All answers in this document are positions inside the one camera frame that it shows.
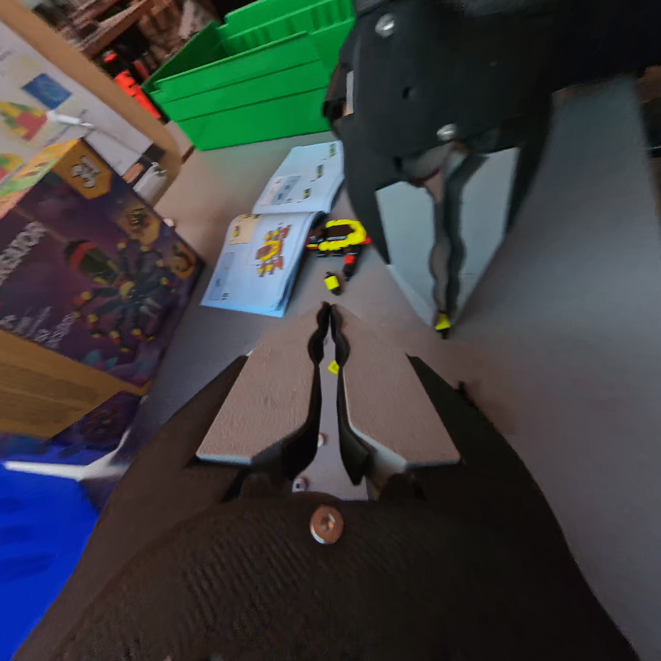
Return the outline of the cardboard box with colourful print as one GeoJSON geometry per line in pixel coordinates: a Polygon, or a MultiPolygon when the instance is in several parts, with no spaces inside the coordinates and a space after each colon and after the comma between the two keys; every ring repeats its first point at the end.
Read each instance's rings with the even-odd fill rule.
{"type": "Polygon", "coordinates": [[[182,167],[161,121],[21,1],[2,1],[1,185],[48,147],[79,139],[132,186],[157,162],[168,189],[182,167]]]}

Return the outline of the stack of green plastic bins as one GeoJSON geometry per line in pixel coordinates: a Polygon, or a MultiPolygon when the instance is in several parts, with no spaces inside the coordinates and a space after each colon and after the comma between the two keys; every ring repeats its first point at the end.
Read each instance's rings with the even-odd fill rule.
{"type": "Polygon", "coordinates": [[[326,132],[353,1],[256,1],[211,22],[142,86],[199,151],[326,132]]]}

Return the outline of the purple lego set box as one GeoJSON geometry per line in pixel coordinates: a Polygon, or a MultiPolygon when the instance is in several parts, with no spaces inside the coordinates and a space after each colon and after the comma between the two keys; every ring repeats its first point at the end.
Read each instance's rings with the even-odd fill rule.
{"type": "Polygon", "coordinates": [[[115,443],[203,269],[82,139],[1,187],[1,436],[115,443]]]}

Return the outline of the blue plastic bin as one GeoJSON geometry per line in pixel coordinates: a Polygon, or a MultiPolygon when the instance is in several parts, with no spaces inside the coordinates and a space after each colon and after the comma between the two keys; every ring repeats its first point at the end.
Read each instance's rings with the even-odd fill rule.
{"type": "Polygon", "coordinates": [[[120,442],[1,437],[1,659],[11,660],[75,568],[120,442]]]}

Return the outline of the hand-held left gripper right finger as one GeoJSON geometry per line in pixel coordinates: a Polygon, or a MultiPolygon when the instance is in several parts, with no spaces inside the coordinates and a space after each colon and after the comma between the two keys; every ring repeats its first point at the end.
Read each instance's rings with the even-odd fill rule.
{"type": "Polygon", "coordinates": [[[340,456],[353,484],[385,484],[461,455],[408,355],[340,305],[330,307],[340,456]]]}

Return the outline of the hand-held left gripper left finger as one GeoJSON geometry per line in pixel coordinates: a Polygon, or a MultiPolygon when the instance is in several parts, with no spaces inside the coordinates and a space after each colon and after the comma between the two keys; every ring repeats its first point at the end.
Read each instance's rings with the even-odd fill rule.
{"type": "Polygon", "coordinates": [[[331,305],[271,329],[248,355],[202,443],[200,461],[299,474],[317,453],[320,364],[331,305]]]}

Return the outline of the orange red object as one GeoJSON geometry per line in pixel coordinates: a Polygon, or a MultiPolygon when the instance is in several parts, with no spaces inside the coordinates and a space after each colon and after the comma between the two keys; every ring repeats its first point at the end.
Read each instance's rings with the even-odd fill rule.
{"type": "Polygon", "coordinates": [[[163,115],[140,85],[144,81],[141,76],[146,71],[144,67],[136,69],[134,63],[128,62],[126,58],[113,49],[104,50],[100,58],[103,70],[114,80],[120,90],[136,101],[153,118],[162,122],[163,115]]]}

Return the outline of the lego instruction booklet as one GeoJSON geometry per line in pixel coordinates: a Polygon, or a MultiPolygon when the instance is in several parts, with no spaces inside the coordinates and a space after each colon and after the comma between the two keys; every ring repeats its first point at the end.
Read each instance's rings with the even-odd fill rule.
{"type": "Polygon", "coordinates": [[[229,224],[200,304],[282,318],[307,237],[331,212],[343,181],[341,141],[294,147],[252,213],[229,224]]]}

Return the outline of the yellow black lego model body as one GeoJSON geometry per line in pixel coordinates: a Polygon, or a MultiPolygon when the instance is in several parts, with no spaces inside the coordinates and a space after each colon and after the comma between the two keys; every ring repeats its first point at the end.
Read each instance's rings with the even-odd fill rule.
{"type": "Polygon", "coordinates": [[[371,238],[357,219],[326,220],[313,228],[305,241],[305,248],[319,258],[338,256],[343,260],[343,278],[351,280],[357,270],[358,259],[371,238]]]}

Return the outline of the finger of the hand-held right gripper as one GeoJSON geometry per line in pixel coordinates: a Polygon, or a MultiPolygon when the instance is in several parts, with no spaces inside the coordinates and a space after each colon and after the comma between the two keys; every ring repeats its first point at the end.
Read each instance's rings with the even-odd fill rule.
{"type": "Polygon", "coordinates": [[[445,311],[450,240],[443,228],[443,177],[421,187],[398,182],[376,194],[389,252],[388,269],[417,316],[434,328],[445,311]]]}
{"type": "Polygon", "coordinates": [[[451,323],[483,277],[506,234],[519,149],[452,153],[447,175],[447,312],[451,323]]]}

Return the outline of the small white container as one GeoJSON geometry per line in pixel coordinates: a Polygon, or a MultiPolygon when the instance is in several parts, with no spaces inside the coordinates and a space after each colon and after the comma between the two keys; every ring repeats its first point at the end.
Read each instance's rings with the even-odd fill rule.
{"type": "Polygon", "coordinates": [[[161,198],[167,186],[168,172],[159,163],[153,162],[133,186],[133,191],[142,200],[153,205],[161,198]]]}

